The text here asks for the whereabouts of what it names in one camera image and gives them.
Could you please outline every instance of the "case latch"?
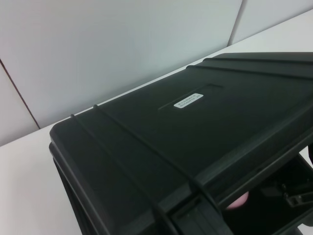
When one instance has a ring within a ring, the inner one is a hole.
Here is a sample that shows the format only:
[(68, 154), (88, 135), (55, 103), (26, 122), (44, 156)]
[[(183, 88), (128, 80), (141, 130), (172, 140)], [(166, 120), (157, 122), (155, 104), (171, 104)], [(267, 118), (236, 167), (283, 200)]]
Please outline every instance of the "case latch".
[(220, 214), (199, 195), (172, 215), (182, 235), (233, 235)]

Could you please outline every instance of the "white label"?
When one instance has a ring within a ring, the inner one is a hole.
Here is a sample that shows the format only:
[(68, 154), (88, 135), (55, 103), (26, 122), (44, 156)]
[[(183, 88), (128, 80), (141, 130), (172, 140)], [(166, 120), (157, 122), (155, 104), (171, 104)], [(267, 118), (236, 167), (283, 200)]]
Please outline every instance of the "white label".
[(192, 102), (195, 102), (197, 99), (200, 99), (202, 96), (203, 96), (202, 94), (194, 93), (191, 96), (188, 96), (186, 99), (183, 99), (180, 102), (174, 104), (174, 106), (182, 109), (187, 105), (191, 104)]

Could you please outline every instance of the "white wall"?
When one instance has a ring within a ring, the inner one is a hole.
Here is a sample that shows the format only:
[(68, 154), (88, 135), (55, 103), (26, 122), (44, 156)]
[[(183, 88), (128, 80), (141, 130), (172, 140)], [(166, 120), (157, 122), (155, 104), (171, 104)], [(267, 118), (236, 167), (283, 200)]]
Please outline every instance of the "white wall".
[(229, 44), (313, 9), (313, 0), (243, 0)]
[(36, 130), (34, 120), (0, 65), (0, 146)]
[(241, 0), (0, 0), (0, 55), (41, 127), (226, 47)]

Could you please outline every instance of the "pink object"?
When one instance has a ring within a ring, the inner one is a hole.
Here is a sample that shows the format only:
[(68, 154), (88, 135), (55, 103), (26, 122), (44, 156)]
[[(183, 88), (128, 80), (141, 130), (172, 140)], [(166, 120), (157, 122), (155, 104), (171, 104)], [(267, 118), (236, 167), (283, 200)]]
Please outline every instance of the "pink object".
[(244, 195), (242, 195), (240, 198), (238, 198), (236, 201), (234, 201), (232, 204), (230, 204), (227, 209), (235, 209), (238, 207), (241, 207), (248, 199), (249, 192), (246, 192)]

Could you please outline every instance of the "open case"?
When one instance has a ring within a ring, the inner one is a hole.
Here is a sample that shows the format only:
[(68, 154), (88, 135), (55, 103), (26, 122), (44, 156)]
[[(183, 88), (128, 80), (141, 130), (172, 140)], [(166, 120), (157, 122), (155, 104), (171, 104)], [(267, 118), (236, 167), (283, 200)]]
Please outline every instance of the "open case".
[[(313, 225), (313, 53), (234, 53), (56, 124), (83, 235), (292, 235)], [(227, 208), (248, 192), (242, 206)]]

